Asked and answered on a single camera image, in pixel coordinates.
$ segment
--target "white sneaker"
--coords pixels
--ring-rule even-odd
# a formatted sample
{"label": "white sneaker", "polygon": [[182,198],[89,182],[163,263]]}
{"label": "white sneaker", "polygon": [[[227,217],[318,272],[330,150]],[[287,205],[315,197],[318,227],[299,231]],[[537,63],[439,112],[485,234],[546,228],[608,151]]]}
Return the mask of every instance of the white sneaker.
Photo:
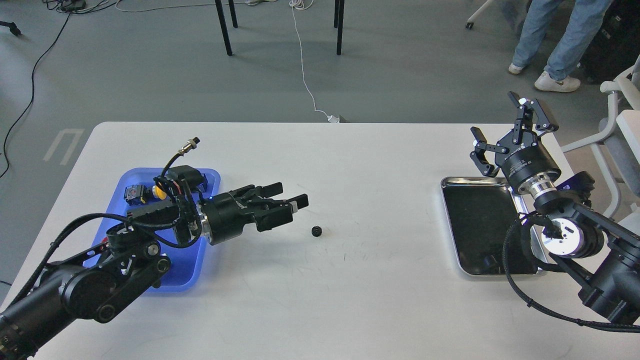
{"label": "white sneaker", "polygon": [[524,67],[519,67],[516,65],[513,65],[513,63],[511,65],[509,65],[509,73],[511,75],[518,75],[519,73],[522,72],[522,69],[524,69]]}
{"label": "white sneaker", "polygon": [[567,76],[560,81],[556,81],[549,76],[548,72],[544,71],[533,85],[540,91],[572,92],[578,90],[580,80]]}

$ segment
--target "person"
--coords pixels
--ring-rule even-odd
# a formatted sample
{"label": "person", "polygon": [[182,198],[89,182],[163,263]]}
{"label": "person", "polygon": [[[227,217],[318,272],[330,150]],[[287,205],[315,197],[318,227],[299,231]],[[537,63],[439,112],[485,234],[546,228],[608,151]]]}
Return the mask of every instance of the person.
{"label": "person", "polygon": [[[538,52],[558,6],[564,0],[533,0],[522,26],[520,42],[516,46],[509,72],[518,75]],[[534,83],[541,91],[573,92],[580,80],[569,74],[575,69],[584,51],[596,35],[604,14],[613,0],[575,0],[564,35],[551,52],[547,66]]]}

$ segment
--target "stainless steel tray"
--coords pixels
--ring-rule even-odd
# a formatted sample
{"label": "stainless steel tray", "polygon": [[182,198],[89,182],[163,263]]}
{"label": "stainless steel tray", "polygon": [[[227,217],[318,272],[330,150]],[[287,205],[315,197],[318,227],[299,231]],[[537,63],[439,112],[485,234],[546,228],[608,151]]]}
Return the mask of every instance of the stainless steel tray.
{"label": "stainless steel tray", "polygon": [[[511,218],[498,214],[501,213],[498,209],[509,208],[509,205],[505,203],[508,198],[512,200],[513,207],[517,213],[528,212],[522,196],[514,193],[503,177],[446,177],[442,179],[440,185],[449,231],[460,269],[473,276],[502,275],[504,273],[504,269],[502,269],[502,244],[506,230],[502,234],[488,234],[487,232],[501,232],[500,229],[505,224],[510,225],[514,221],[516,213],[513,213]],[[454,189],[457,186],[464,187],[464,189]],[[463,196],[461,199],[455,198],[455,196],[461,196],[460,194]],[[474,239],[469,239],[470,234],[473,235]],[[540,238],[533,228],[531,229],[531,239],[531,248],[534,256],[546,262]],[[482,264],[486,264],[488,270],[478,270],[480,259]],[[511,265],[509,268],[512,272],[514,272],[514,268],[518,267],[518,264],[521,264],[519,261],[526,261],[522,255],[520,258],[510,255],[509,260]],[[521,268],[526,267],[528,264],[528,261],[526,265],[521,264]],[[528,270],[521,269],[519,274],[535,275],[543,272],[540,268],[535,269],[536,267],[531,265]]]}

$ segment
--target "chair leg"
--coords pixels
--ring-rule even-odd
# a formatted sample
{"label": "chair leg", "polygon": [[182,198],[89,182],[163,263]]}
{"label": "chair leg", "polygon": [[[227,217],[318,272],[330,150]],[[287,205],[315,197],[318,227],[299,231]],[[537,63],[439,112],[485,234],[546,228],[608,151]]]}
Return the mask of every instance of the chair leg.
{"label": "chair leg", "polygon": [[229,33],[227,32],[227,22],[225,21],[225,13],[222,11],[222,0],[216,0],[216,10],[218,11],[218,19],[220,20],[220,29],[222,30],[222,39],[225,41],[227,55],[232,56],[231,43],[229,42]]}
{"label": "chair leg", "polygon": [[339,0],[339,9],[338,9],[338,46],[336,50],[336,54],[342,54],[342,24],[344,22],[344,0]]}
{"label": "chair leg", "polygon": [[333,27],[338,28],[338,11],[340,8],[340,0],[335,0],[335,10],[333,12]]}
{"label": "chair leg", "polygon": [[238,28],[238,20],[236,18],[236,6],[234,5],[234,0],[229,0],[229,10],[231,11],[231,23],[234,25],[234,28]]}

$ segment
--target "power cord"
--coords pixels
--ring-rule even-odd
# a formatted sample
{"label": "power cord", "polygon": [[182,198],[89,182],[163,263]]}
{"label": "power cord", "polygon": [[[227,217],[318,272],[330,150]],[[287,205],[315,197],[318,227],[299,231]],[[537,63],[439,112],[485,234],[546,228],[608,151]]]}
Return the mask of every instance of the power cord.
{"label": "power cord", "polygon": [[83,9],[76,10],[75,8],[70,9],[66,7],[64,5],[63,0],[42,0],[42,3],[46,4],[47,9],[49,10],[56,10],[59,13],[72,13],[74,15],[84,15],[88,13],[98,12],[100,10],[110,8],[116,4],[116,3],[111,3],[111,0],[101,0],[97,5],[92,6],[90,8],[83,8]]}
{"label": "power cord", "polygon": [[306,10],[314,4],[314,0],[311,0],[311,3],[308,6],[305,6],[305,0],[290,0],[289,6],[296,10]]}
{"label": "power cord", "polygon": [[311,3],[305,7],[303,0],[290,0],[289,6],[291,7],[291,15],[293,15],[293,24],[294,24],[294,27],[296,28],[296,34],[298,34],[298,42],[300,43],[300,66],[302,68],[302,82],[305,84],[305,88],[307,88],[307,92],[309,93],[309,95],[311,95],[311,99],[314,102],[314,111],[323,113],[326,116],[327,120],[331,121],[333,116],[330,116],[324,111],[319,110],[317,108],[316,98],[314,97],[314,94],[311,94],[311,90],[309,90],[309,86],[307,85],[307,80],[305,79],[305,57],[302,53],[302,39],[300,38],[300,32],[298,31],[298,22],[296,22],[295,10],[306,10],[310,8],[311,5],[313,5],[313,3],[314,3],[313,0],[311,0]]}
{"label": "power cord", "polygon": [[249,6],[256,6],[259,3],[275,3],[278,0],[246,0],[244,3]]}
{"label": "power cord", "polygon": [[33,65],[33,70],[31,71],[31,100],[29,101],[29,104],[27,105],[27,107],[24,108],[24,111],[20,114],[18,119],[13,122],[11,127],[9,127],[9,131],[6,132],[6,136],[4,137],[4,142],[3,142],[3,145],[2,145],[2,149],[3,149],[4,159],[6,160],[6,169],[3,171],[2,174],[0,174],[0,178],[2,178],[6,174],[7,171],[9,171],[9,166],[10,166],[9,157],[6,155],[6,142],[7,142],[7,139],[9,139],[9,134],[11,133],[11,130],[13,129],[13,127],[16,124],[18,124],[18,121],[20,121],[20,119],[22,119],[22,117],[27,112],[27,110],[30,109],[31,105],[33,105],[33,98],[35,96],[35,91],[36,91],[35,82],[33,80],[33,77],[34,77],[34,75],[36,73],[36,68],[38,67],[38,64],[40,63],[40,60],[42,60],[42,58],[53,48],[53,46],[56,45],[56,42],[58,42],[58,39],[60,38],[60,35],[62,34],[62,31],[65,29],[65,26],[67,26],[67,23],[69,22],[69,18],[70,17],[71,17],[71,13],[69,13],[69,15],[67,15],[67,19],[65,20],[65,23],[62,24],[62,28],[60,28],[60,31],[58,32],[58,36],[56,36],[56,39],[53,40],[53,43],[51,44],[51,46],[49,46],[49,48],[44,53],[42,53],[42,55],[40,55],[40,57],[36,60],[35,65]]}
{"label": "power cord", "polygon": [[[141,12],[151,12],[151,11],[160,10],[160,9],[190,8],[190,7],[194,7],[194,6],[212,6],[212,5],[215,5],[215,3],[190,4],[190,5],[171,5],[171,6],[160,6],[159,8],[151,8],[151,9],[126,10],[126,9],[118,7],[118,4],[120,4],[121,1],[122,0],[116,0],[116,2],[115,2],[116,9],[118,9],[121,12],[126,12],[126,13],[141,13]],[[263,2],[272,3],[274,1],[278,1],[278,0],[246,0],[246,1],[243,1],[241,3],[235,3],[234,2],[234,4],[247,4],[249,6],[255,6],[255,5],[258,5],[259,3],[263,3]]]}

